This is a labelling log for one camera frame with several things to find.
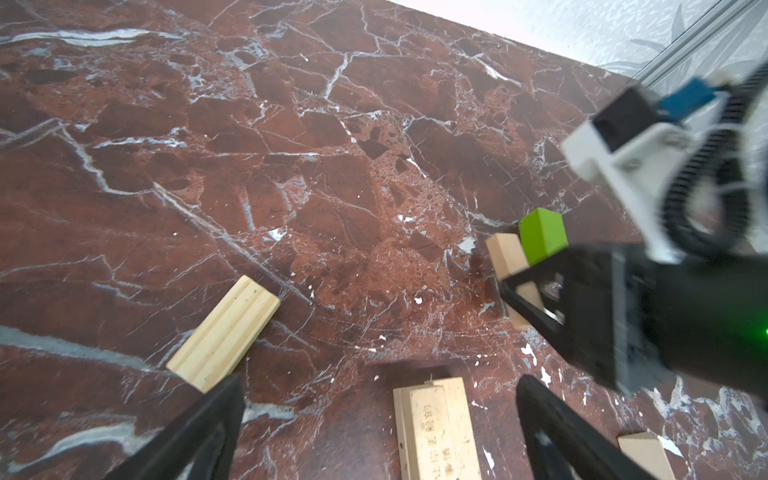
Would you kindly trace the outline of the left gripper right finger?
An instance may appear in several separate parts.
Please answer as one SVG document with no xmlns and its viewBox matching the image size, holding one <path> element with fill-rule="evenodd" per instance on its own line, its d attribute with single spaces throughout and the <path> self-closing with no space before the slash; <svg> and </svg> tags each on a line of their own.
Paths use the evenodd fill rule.
<svg viewBox="0 0 768 480">
<path fill-rule="evenodd" d="M 653 479 L 534 376 L 519 379 L 516 406 L 536 479 Z"/>
</svg>

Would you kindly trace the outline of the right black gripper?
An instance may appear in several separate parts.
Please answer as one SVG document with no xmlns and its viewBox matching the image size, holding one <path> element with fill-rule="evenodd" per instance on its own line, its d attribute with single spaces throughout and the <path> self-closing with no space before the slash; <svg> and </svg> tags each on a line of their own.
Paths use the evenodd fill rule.
<svg viewBox="0 0 768 480">
<path fill-rule="evenodd" d="M 688 375 L 767 398 L 767 258 L 650 260 L 578 245 L 498 282 L 569 364 L 631 393 Z"/>
</svg>

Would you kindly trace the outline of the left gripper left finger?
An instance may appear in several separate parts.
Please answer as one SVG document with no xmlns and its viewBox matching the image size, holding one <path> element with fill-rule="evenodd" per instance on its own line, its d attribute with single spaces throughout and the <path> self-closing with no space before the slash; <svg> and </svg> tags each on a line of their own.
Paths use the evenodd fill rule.
<svg viewBox="0 0 768 480">
<path fill-rule="evenodd" d="M 231 374 L 109 472 L 108 479 L 227 479 L 236 450 L 245 396 Z"/>
</svg>

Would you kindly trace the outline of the wood block with writing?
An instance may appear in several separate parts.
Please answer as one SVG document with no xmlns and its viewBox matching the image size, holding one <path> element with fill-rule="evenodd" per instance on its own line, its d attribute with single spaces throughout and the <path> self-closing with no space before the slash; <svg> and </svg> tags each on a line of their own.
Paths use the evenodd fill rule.
<svg viewBox="0 0 768 480">
<path fill-rule="evenodd" d="M 455 479 L 458 473 L 444 389 L 424 386 L 410 392 L 418 479 Z"/>
</svg>

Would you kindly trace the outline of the plain wood block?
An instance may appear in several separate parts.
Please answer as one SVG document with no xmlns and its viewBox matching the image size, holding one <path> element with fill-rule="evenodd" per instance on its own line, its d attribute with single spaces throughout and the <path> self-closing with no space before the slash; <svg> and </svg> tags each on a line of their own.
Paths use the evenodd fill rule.
<svg viewBox="0 0 768 480">
<path fill-rule="evenodd" d="M 415 450 L 415 428 L 410 400 L 410 392 L 415 389 L 418 389 L 418 386 L 393 390 L 398 452 L 403 479 L 419 478 Z"/>
</svg>

